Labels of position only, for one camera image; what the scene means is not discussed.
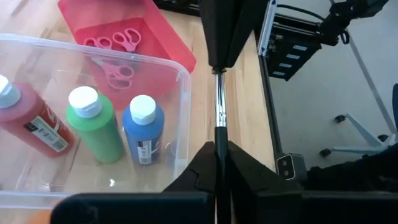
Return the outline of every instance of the bottle label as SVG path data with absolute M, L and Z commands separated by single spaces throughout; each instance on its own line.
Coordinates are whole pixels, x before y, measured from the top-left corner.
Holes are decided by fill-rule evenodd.
M 65 137 L 69 130 L 47 105 L 24 127 L 57 152 L 63 151 L 68 146 L 68 142 L 62 136 Z
M 159 153 L 162 143 L 162 135 L 151 141 L 138 141 L 138 158 L 141 164 L 150 164 L 152 162 L 152 154 Z

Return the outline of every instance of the orange object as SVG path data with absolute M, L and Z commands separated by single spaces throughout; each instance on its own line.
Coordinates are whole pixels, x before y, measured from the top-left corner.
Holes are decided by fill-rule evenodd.
M 27 224 L 50 224 L 51 210 L 41 210 L 39 213 L 33 215 Z

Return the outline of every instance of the plastic storage container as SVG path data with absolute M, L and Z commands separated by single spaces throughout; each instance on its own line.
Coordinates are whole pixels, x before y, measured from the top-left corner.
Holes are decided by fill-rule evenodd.
M 78 192 L 161 192 L 186 168 L 190 76 L 183 66 L 143 55 L 132 58 L 124 52 L 0 34 L 0 73 L 10 81 L 31 84 L 65 124 L 69 93 L 82 85 L 97 88 L 90 69 L 86 69 L 91 63 L 87 59 L 93 57 L 143 71 L 149 67 L 157 77 L 167 75 L 175 80 L 170 91 L 151 95 L 165 113 L 158 163 L 148 167 L 132 160 L 123 135 L 121 110 L 116 110 L 116 118 L 126 153 L 114 164 L 98 162 L 78 137 L 68 154 L 50 159 L 0 129 L 0 208 L 51 208 L 58 200 L 55 198 Z M 144 78 L 139 86 L 144 89 L 154 82 L 158 82 L 156 78 Z M 0 210 L 0 223 L 2 212 L 5 211 Z
M 195 66 L 193 54 L 165 20 L 153 0 L 61 0 L 58 6 L 78 44 L 84 45 L 87 38 L 98 40 L 105 37 L 112 41 L 113 50 L 126 51 L 113 40 L 113 35 L 117 32 L 124 35 L 126 29 L 135 29 L 141 34 L 135 53 L 173 60 L 182 64 L 189 72 Z M 133 41 L 138 41 L 134 35 L 132 38 Z M 177 88 L 173 86 L 173 77 L 158 76 L 157 68 L 150 71 L 150 67 L 132 67 L 132 76 L 138 81 L 122 82 L 117 78 L 105 78 L 104 70 L 98 64 L 88 64 L 99 91 L 107 95 L 117 109 L 124 108 L 131 100 L 123 97 L 125 95 L 137 96 L 138 92 L 145 90 L 146 95 L 162 96 Z M 153 83 L 142 86 L 142 78 L 156 78 L 161 82 L 157 82 L 158 85 Z

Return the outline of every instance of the pink scissors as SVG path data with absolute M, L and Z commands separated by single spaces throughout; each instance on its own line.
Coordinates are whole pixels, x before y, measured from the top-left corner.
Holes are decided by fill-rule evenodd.
M 112 40 L 107 37 L 98 37 L 97 39 L 93 37 L 86 38 L 84 45 L 112 50 Z
M 132 34 L 136 35 L 138 39 L 133 41 Z M 128 28 L 124 30 L 124 34 L 121 32 L 114 33 L 113 40 L 116 43 L 122 45 L 127 52 L 133 53 L 136 51 L 139 42 L 141 42 L 141 35 L 137 30 L 133 28 Z
M 127 65 L 111 65 L 103 62 L 100 58 L 92 58 L 92 61 L 101 66 L 108 78 L 108 84 L 117 89 L 127 89 L 132 85 L 131 78 L 134 76 L 134 70 Z

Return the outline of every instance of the white bottle cap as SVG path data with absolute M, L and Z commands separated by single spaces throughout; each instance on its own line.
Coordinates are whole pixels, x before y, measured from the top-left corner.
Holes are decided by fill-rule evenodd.
M 156 102 L 152 97 L 139 95 L 130 102 L 132 120 L 139 125 L 151 124 L 156 117 Z
M 21 98 L 21 92 L 8 79 L 0 75 L 0 109 L 16 104 Z
M 97 91 L 92 87 L 78 87 L 70 92 L 68 99 L 79 117 L 93 118 L 101 112 L 102 104 Z

